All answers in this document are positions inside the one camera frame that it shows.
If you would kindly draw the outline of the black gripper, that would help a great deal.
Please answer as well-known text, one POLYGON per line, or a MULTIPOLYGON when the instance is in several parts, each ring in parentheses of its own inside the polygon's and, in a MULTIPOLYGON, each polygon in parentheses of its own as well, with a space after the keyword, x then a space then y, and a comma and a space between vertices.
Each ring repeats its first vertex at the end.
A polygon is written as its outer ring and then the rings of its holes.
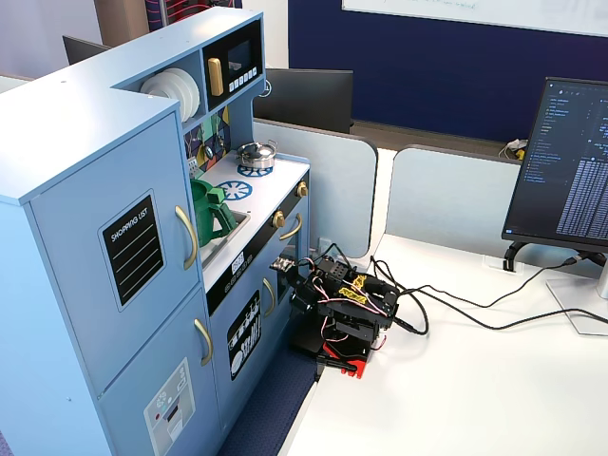
POLYGON ((306 314, 314 310, 320 301, 329 299, 322 288, 323 273, 320 268, 302 276, 297 270, 297 262, 286 257, 278 257, 270 268, 280 273, 279 284, 283 288, 293 288, 290 302, 300 313, 306 314))

